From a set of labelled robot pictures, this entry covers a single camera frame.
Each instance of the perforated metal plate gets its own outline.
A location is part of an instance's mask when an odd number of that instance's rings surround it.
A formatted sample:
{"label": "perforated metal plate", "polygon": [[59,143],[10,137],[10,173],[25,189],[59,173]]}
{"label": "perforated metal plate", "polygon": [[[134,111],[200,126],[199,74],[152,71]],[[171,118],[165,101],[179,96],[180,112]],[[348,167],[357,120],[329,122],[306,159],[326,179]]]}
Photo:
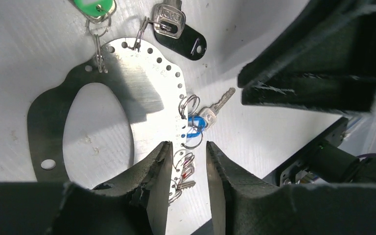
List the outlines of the perforated metal plate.
{"label": "perforated metal plate", "polygon": [[[160,142],[172,141],[176,166],[172,179],[180,178],[183,163],[180,160],[186,154],[181,146],[186,142],[182,134],[188,125],[178,110],[181,99],[186,97],[182,71],[148,42],[142,41],[140,52],[131,50],[129,45],[134,42],[135,38],[121,38],[105,44],[102,53],[108,73],[99,73],[92,58],[72,69],[60,86],[44,92],[31,104],[28,140],[38,181],[69,180],[63,156],[64,126],[75,96],[89,83],[106,85],[122,105],[132,129],[134,163]],[[41,168],[47,159],[56,162],[51,170]],[[173,195],[175,188],[170,186],[170,190]]]}

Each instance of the tag hole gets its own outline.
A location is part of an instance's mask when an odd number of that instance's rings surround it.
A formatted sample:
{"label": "tag hole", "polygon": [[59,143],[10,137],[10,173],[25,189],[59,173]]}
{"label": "tag hole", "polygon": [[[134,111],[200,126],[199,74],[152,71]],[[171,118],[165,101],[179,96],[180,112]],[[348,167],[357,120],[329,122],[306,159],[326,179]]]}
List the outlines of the tag hole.
{"label": "tag hole", "polygon": [[55,161],[53,159],[44,160],[41,163],[41,168],[44,170],[52,170],[55,167]]}
{"label": "tag hole", "polygon": [[93,68],[90,66],[90,65],[86,65],[84,67],[84,69],[87,71],[87,72],[91,72],[93,70]]}
{"label": "tag hole", "polygon": [[202,46],[197,46],[197,53],[201,53],[202,52]]}
{"label": "tag hole", "polygon": [[115,48],[112,47],[112,46],[109,46],[107,49],[108,49],[108,51],[109,51],[110,53],[115,52]]}

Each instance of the tabletop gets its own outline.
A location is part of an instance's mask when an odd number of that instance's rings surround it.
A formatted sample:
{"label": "tabletop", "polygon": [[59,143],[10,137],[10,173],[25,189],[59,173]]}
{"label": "tabletop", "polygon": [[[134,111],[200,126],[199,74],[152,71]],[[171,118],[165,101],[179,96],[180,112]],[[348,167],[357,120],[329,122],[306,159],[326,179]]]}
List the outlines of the tabletop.
{"label": "tabletop", "polygon": [[[112,28],[101,38],[135,37],[144,16],[160,1],[117,0]],[[207,39],[207,52],[191,61],[161,46],[151,26],[143,39],[183,71],[188,94],[201,107],[236,93],[205,132],[240,166],[264,177],[339,116],[240,103],[236,75],[298,16],[308,0],[190,0],[182,10],[187,24]],[[0,181],[36,181],[31,164],[26,115],[32,101],[58,86],[75,66],[95,52],[85,18],[67,0],[0,0]],[[125,113],[107,87],[90,84],[76,97],[63,141],[70,178],[92,188],[132,165]],[[211,218],[205,144],[195,149],[194,188],[168,210],[167,234],[189,235]]]}

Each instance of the green key tag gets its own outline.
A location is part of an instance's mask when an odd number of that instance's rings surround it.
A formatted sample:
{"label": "green key tag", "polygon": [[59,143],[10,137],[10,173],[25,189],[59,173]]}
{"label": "green key tag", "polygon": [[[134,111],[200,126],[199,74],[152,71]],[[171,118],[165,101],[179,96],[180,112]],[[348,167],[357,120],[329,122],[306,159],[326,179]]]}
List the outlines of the green key tag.
{"label": "green key tag", "polygon": [[74,0],[74,3],[83,13],[93,17],[106,14],[105,11],[100,11],[98,6],[101,6],[106,11],[109,11],[113,6],[113,0]]}

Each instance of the black key tag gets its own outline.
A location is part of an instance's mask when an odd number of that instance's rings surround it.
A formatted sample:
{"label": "black key tag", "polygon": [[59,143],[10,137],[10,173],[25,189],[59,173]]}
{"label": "black key tag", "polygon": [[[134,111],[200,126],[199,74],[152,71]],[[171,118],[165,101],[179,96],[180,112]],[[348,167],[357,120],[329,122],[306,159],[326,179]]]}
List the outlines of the black key tag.
{"label": "black key tag", "polygon": [[174,52],[190,59],[201,59],[207,50],[205,37],[188,25],[185,25],[180,38],[174,39],[155,32],[156,40]]}

